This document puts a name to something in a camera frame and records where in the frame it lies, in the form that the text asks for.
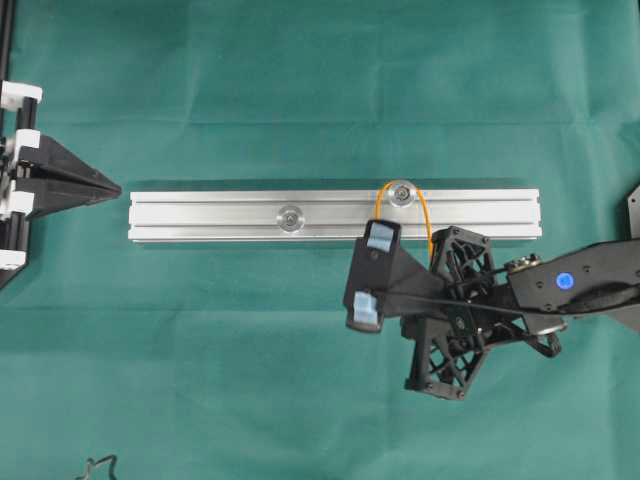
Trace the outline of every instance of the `green surface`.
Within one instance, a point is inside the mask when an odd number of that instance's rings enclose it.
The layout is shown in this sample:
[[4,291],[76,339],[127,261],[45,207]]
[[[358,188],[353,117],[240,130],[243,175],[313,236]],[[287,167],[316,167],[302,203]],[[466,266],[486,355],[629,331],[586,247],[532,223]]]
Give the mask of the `green surface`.
[[0,478],[72,478],[107,453],[122,479],[637,478],[640,339],[612,320],[573,322],[553,361],[494,352],[464,402],[438,401],[402,389],[396,322],[344,328],[351,245],[126,234],[150,185],[410,178],[539,187],[543,238],[498,262],[623,238],[637,10],[20,1],[11,78],[44,87],[38,127],[125,193],[35,222],[1,292]]

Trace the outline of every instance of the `black metal frame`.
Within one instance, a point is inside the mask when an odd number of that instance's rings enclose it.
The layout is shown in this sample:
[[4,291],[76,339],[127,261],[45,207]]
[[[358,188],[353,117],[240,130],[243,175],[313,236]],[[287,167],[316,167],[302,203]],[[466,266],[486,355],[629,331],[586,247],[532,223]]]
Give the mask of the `black metal frame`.
[[[0,32],[0,81],[9,73],[15,0],[3,0]],[[35,129],[38,101],[25,97],[16,112],[16,130]],[[3,135],[4,111],[0,111],[0,154],[5,154]],[[79,205],[91,205],[116,198],[121,189],[99,171],[82,162],[69,150],[46,135],[40,135],[37,149],[22,147],[15,170],[9,171],[7,158],[0,159],[0,174],[15,181],[18,191],[34,194],[33,210],[29,215],[12,212],[0,221],[0,249],[28,252],[31,220],[59,210]],[[0,270],[0,289],[13,279],[24,266],[16,270]]]

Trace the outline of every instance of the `screw head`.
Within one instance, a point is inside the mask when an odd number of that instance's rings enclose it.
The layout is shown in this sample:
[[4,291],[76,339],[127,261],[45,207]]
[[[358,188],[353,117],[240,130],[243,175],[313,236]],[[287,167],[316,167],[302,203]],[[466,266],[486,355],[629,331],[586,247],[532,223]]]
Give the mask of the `screw head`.
[[411,195],[411,192],[407,187],[402,185],[396,189],[394,195],[396,197],[396,200],[400,202],[404,202],[407,198],[409,198],[409,196]]
[[298,216],[295,213],[290,213],[289,215],[286,215],[284,217],[284,223],[289,227],[292,227],[293,225],[295,225],[297,221],[298,221]]
[[304,226],[304,215],[295,205],[286,205],[278,212],[276,223],[285,232],[295,232]]

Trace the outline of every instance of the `white bracket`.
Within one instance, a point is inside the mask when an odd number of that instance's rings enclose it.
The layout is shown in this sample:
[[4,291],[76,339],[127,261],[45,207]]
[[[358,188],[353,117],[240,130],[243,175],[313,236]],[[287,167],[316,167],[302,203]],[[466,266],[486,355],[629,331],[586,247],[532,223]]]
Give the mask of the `white bracket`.
[[10,112],[16,112],[22,108],[25,98],[35,98],[40,103],[42,100],[42,88],[26,83],[2,81],[2,95],[0,106]]

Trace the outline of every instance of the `orange wire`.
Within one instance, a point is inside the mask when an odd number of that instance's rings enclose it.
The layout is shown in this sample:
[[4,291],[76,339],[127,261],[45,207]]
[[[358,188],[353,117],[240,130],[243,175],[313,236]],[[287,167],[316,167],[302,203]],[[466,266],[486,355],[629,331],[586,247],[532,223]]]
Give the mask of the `orange wire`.
[[[373,216],[376,220],[380,218],[380,205],[382,203],[382,198],[384,193],[389,190],[391,185],[393,185],[396,180],[392,180],[383,185],[383,187],[378,190],[376,194],[376,203],[373,210]],[[429,257],[433,254],[433,242],[431,241],[431,221],[429,220],[429,209],[427,208],[427,201],[422,194],[422,191],[419,188],[416,188],[416,193],[418,194],[418,198],[420,199],[420,204],[422,205],[422,213],[424,214],[424,224],[427,229],[427,253]]]

